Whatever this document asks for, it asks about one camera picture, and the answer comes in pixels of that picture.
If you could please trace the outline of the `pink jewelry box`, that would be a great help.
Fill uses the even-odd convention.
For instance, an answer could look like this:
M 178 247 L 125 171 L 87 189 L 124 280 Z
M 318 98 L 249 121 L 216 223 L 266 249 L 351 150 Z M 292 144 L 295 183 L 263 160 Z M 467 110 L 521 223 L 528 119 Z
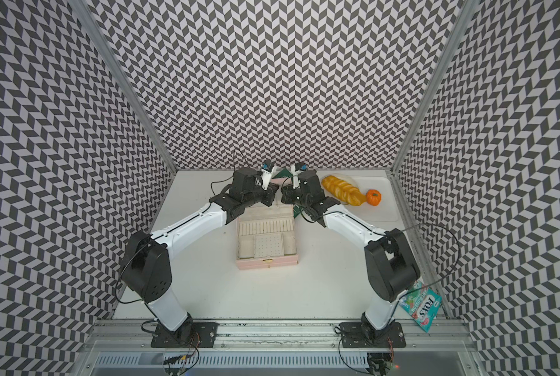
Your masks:
M 299 263 L 293 206 L 278 192 L 269 206 L 256 204 L 239 217 L 236 265 L 240 270 Z

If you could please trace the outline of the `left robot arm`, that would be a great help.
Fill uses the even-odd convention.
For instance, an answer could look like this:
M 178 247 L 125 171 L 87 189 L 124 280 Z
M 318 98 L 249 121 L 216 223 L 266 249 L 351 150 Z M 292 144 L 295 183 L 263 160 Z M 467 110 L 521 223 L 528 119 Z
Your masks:
M 138 294 L 158 324 L 178 341 L 189 335 L 192 317 L 172 290 L 172 260 L 211 231 L 238 219 L 247 208 L 258 203 L 271 206 L 279 188 L 272 183 L 277 171 L 269 160 L 259 170 L 237 169 L 231 183 L 198 211 L 162 230 L 138 231 L 128 240 L 119 279 Z

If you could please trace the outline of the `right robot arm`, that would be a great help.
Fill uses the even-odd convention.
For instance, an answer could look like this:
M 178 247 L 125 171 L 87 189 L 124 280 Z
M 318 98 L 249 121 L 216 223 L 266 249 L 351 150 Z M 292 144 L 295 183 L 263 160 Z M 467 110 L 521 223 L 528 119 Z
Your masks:
M 421 277 L 408 239 L 399 229 L 382 230 L 359 219 L 346 206 L 360 206 L 367 197 L 353 184 L 334 175 L 319 179 L 315 170 L 301 172 L 284 183 L 282 203 L 301 207 L 306 221 L 318 223 L 363 250 L 369 284 L 375 292 L 363 313 L 362 329 L 370 336 L 386 330 L 400 299 Z

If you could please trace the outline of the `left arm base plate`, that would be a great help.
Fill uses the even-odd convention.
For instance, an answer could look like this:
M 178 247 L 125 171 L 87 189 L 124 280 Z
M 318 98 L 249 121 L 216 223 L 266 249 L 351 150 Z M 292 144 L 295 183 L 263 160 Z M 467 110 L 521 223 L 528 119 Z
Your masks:
M 193 348 L 210 349 L 217 338 L 217 322 L 184 322 L 175 332 L 171 332 L 162 324 L 156 326 L 152 348 L 179 349 Z

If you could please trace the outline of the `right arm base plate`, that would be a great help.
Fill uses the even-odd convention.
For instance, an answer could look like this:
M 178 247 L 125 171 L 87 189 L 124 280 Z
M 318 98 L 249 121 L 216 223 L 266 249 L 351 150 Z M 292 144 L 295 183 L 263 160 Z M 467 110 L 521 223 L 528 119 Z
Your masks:
M 375 330 L 362 322 L 346 321 L 339 323 L 335 332 L 343 339 L 342 347 L 347 349 L 402 349 L 407 346 L 405 332 L 395 321 L 383 330 Z

